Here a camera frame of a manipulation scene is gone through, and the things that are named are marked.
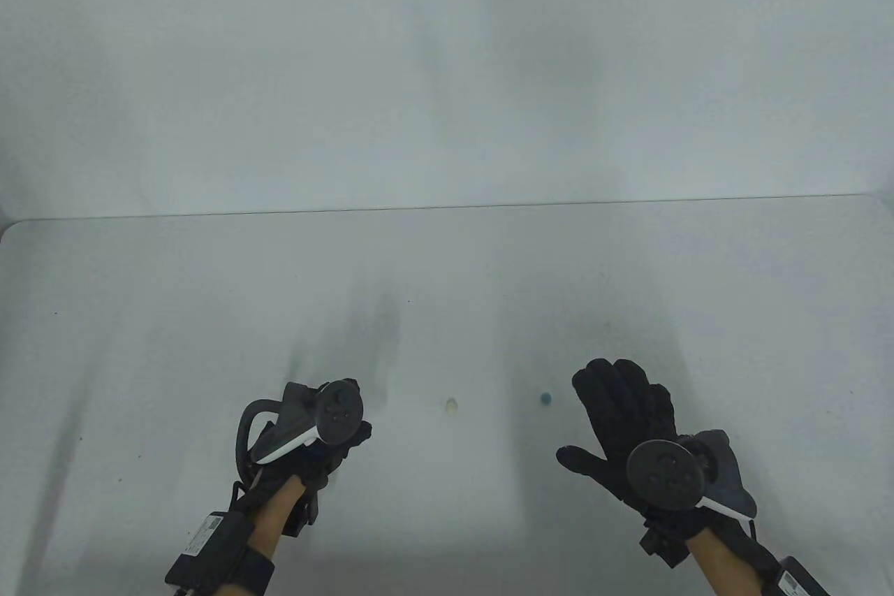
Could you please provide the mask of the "person's left hand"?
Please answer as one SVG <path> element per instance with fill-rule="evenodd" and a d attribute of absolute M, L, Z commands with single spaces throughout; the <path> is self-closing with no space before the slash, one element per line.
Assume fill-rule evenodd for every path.
<path fill-rule="evenodd" d="M 288 500 L 298 502 L 326 487 L 330 475 L 344 462 L 348 453 L 366 442 L 372 435 L 372 424 L 361 421 L 360 427 L 344 443 L 326 444 L 317 440 L 310 446 L 301 446 L 274 460 L 261 465 L 248 484 L 234 486 L 230 510 L 246 515 L 258 511 L 270 502 L 274 495 L 288 486 L 299 486 L 287 495 Z"/>

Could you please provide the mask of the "person's right hand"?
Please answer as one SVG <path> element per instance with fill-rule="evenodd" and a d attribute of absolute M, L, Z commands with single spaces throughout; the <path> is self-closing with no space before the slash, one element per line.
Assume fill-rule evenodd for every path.
<path fill-rule="evenodd" d="M 645 371 L 628 359 L 614 363 L 603 358 L 591 360 L 572 376 L 571 384 L 603 456 L 568 445 L 557 449 L 557 462 L 573 474 L 590 478 L 636 511 L 665 541 L 689 547 L 693 539 L 708 531 L 711 512 L 658 510 L 635 493 L 626 475 L 626 463 L 637 446 L 653 439 L 673 442 L 679 436 L 670 392 L 651 383 Z"/>

